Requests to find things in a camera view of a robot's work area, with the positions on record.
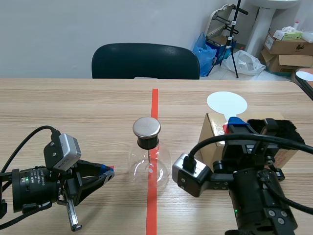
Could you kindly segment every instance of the glass jar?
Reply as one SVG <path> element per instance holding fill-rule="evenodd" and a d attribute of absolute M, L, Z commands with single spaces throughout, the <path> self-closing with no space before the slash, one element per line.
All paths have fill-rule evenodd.
<path fill-rule="evenodd" d="M 153 117 L 142 117 L 133 125 L 137 142 L 129 153 L 130 179 L 141 188 L 165 185 L 171 173 L 171 155 L 159 139 L 161 125 Z"/>

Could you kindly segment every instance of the black chair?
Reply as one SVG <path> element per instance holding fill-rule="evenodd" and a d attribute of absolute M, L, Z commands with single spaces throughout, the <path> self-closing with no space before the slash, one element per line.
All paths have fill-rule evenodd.
<path fill-rule="evenodd" d="M 196 55 L 185 48 L 118 43 L 100 47 L 92 58 L 93 78 L 152 77 L 158 79 L 199 79 Z"/>

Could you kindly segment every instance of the sink pedestal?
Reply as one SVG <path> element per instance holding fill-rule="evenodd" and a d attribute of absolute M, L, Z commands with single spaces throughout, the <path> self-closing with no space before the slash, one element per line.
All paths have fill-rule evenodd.
<path fill-rule="evenodd" d="M 246 52 L 258 57 L 265 42 L 266 35 L 272 22 L 276 9 L 260 7 L 259 15 L 254 23 L 250 39 L 246 46 Z"/>

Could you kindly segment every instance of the white plastic bag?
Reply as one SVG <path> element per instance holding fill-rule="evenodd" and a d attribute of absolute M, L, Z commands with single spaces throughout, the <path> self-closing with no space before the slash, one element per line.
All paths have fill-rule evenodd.
<path fill-rule="evenodd" d="M 308 43 L 313 43 L 313 32 L 312 31 L 304 31 L 302 34 L 302 39 L 307 41 Z"/>
<path fill-rule="evenodd" d="M 257 75 L 266 68 L 266 66 L 262 65 L 257 58 L 243 50 L 234 53 L 234 59 L 238 73 L 243 73 L 246 75 Z M 224 69 L 235 72 L 234 63 L 231 56 L 229 56 L 226 60 L 223 60 L 222 67 Z"/>

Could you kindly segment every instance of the red tape line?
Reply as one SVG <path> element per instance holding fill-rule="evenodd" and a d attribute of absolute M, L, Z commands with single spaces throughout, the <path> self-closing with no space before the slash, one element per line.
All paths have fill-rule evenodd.
<path fill-rule="evenodd" d="M 158 89 L 152 89 L 151 117 L 158 116 Z M 146 235 L 157 235 L 157 149 L 150 151 L 148 173 Z"/>

